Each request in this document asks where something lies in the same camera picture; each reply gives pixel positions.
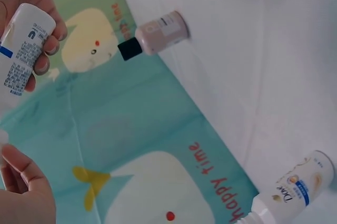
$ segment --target red text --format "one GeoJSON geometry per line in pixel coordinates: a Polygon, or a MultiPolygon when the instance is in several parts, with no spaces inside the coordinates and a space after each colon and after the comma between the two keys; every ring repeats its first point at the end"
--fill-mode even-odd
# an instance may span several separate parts
{"type": "MultiPolygon", "coordinates": [[[[214,166],[211,165],[207,154],[202,150],[199,143],[194,143],[189,146],[189,149],[193,151],[194,158],[198,162],[198,169],[202,168],[202,174],[208,175],[211,170],[214,169],[214,166]]],[[[224,204],[225,208],[232,212],[232,218],[229,220],[229,223],[235,223],[240,218],[244,217],[244,212],[242,212],[239,203],[236,201],[238,193],[233,191],[232,187],[226,185],[227,178],[212,179],[210,180],[216,195],[219,196],[221,202],[224,204]]]]}
{"type": "Polygon", "coordinates": [[[114,5],[111,6],[114,12],[115,16],[115,21],[120,24],[120,30],[122,32],[122,35],[125,40],[129,40],[131,38],[131,32],[128,27],[128,23],[126,22],[125,19],[123,19],[123,14],[122,11],[118,5],[118,3],[115,3],[114,5]]]}

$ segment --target white bottle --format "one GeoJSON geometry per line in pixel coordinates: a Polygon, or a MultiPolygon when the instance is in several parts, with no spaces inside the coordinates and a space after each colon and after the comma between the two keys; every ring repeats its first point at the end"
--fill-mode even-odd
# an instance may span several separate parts
{"type": "Polygon", "coordinates": [[[135,37],[118,45],[125,61],[141,54],[152,56],[187,39],[189,32],[183,17],[173,11],[136,29],[135,37]]]}
{"type": "Polygon", "coordinates": [[[253,199],[252,212],[237,224],[288,224],[327,188],[334,178],[330,159],[314,151],[253,199]]]}
{"type": "MultiPolygon", "coordinates": [[[[49,14],[24,3],[5,28],[0,41],[0,120],[18,105],[43,44],[55,27],[49,14]]],[[[8,134],[0,130],[0,144],[7,142],[8,134]]]]}

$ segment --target dove bottle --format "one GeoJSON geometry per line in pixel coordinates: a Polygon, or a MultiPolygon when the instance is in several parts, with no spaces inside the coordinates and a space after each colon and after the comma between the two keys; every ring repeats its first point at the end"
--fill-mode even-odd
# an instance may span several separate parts
{"type": "MultiPolygon", "coordinates": [[[[48,13],[28,3],[19,6],[6,26],[0,40],[0,121],[18,105],[43,44],[55,27],[48,13]]],[[[7,141],[7,133],[0,130],[0,144],[7,141]]]]}
{"type": "Polygon", "coordinates": [[[334,178],[330,159],[314,151],[253,199],[252,211],[236,224],[288,224],[326,189],[334,178]]]}

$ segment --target small pink bottle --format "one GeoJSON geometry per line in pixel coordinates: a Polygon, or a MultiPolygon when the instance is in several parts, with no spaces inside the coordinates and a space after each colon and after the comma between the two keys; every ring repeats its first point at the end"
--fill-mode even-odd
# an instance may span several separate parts
{"type": "Polygon", "coordinates": [[[135,37],[118,45],[125,61],[145,53],[149,56],[189,37],[182,16],[173,11],[136,29],[135,37]]]}

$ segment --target black bottle cap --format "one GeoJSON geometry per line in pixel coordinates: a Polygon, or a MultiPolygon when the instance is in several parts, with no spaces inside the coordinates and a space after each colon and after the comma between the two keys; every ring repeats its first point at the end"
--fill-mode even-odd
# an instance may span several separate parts
{"type": "Polygon", "coordinates": [[[124,61],[127,61],[143,52],[141,45],[135,37],[118,45],[124,61]]]}

